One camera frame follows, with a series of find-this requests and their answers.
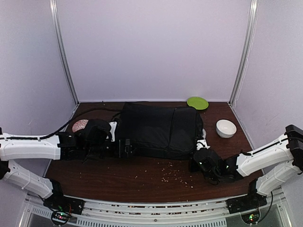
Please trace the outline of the black student backpack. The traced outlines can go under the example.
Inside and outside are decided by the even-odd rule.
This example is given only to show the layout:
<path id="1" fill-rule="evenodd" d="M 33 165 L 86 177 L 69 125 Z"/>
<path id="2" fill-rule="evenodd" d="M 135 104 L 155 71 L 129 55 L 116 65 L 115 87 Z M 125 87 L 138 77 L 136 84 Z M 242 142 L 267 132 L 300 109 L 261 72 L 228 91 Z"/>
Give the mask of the black student backpack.
<path id="1" fill-rule="evenodd" d="M 115 131 L 136 155 L 188 160 L 202 137 L 203 121 L 193 107 L 158 107 L 125 103 Z"/>

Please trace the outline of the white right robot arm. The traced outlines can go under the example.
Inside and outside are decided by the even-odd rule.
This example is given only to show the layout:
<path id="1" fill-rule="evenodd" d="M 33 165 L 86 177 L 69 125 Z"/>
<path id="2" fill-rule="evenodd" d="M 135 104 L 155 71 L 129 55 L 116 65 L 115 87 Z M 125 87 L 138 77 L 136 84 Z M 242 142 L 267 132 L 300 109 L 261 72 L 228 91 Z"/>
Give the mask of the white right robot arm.
<path id="1" fill-rule="evenodd" d="M 249 194 L 243 197 L 246 208 L 254 208 L 261 196 L 269 195 L 275 188 L 294 175 L 303 172 L 303 130 L 291 124 L 276 140 L 249 152 L 241 152 L 222 159 L 210 149 L 205 140 L 199 140 L 196 151 L 189 160 L 190 172 L 201 172 L 211 184 L 233 183 L 265 167 L 274 168 L 253 180 Z"/>

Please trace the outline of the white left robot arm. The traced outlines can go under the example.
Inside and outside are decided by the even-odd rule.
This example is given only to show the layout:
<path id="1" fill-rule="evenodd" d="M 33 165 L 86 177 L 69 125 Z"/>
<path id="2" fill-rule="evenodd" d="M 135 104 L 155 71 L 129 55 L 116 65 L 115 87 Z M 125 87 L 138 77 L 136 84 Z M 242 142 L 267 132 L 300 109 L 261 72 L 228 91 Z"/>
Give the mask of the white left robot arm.
<path id="1" fill-rule="evenodd" d="M 0 134 L 0 178 L 33 192 L 50 201 L 58 210 L 68 206 L 59 182 L 35 174 L 29 165 L 40 160 L 86 160 L 90 155 L 117 157 L 132 154 L 129 139 L 118 137 L 118 122 L 101 119 L 76 121 L 72 131 L 58 131 L 51 135 L 22 136 Z"/>

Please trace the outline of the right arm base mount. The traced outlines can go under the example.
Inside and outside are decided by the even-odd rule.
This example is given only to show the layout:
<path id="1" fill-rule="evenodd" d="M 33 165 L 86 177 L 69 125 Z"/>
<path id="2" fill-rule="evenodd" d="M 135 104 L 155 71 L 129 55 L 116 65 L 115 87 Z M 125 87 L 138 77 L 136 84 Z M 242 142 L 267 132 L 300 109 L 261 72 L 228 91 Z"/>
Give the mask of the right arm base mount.
<path id="1" fill-rule="evenodd" d="M 245 196 L 231 198 L 226 201 L 230 214 L 257 209 L 267 205 L 267 197 L 259 194 L 247 194 Z"/>

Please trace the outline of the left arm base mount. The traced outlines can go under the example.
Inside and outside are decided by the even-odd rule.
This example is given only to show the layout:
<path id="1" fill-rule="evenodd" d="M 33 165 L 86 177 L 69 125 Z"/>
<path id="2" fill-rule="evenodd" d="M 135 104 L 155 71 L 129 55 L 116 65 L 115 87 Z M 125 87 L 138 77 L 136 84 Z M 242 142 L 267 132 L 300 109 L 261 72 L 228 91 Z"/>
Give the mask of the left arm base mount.
<path id="1" fill-rule="evenodd" d="M 85 201 L 67 196 L 51 196 L 43 199 L 43 205 L 52 211 L 62 211 L 67 214 L 81 215 Z"/>

